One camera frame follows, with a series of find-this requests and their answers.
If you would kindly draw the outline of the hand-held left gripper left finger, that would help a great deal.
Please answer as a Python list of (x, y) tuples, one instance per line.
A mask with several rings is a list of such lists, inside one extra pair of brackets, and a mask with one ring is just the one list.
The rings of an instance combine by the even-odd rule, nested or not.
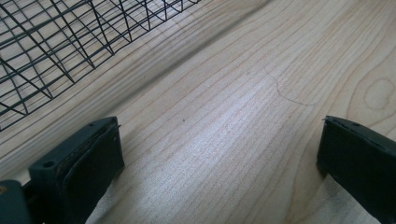
[(93, 121), (29, 167), (47, 224), (84, 224), (124, 167), (118, 119)]

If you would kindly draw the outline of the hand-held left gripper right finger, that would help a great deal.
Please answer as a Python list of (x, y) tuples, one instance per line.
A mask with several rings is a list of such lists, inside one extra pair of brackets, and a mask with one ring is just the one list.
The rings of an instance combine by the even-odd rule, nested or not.
[(357, 122), (328, 116), (317, 167), (381, 224), (396, 224), (396, 142)]

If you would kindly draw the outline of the black wire basket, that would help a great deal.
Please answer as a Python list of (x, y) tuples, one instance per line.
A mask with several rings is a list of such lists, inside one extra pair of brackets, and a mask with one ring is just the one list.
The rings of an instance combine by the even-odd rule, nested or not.
[(0, 132), (202, 0), (0, 0)]

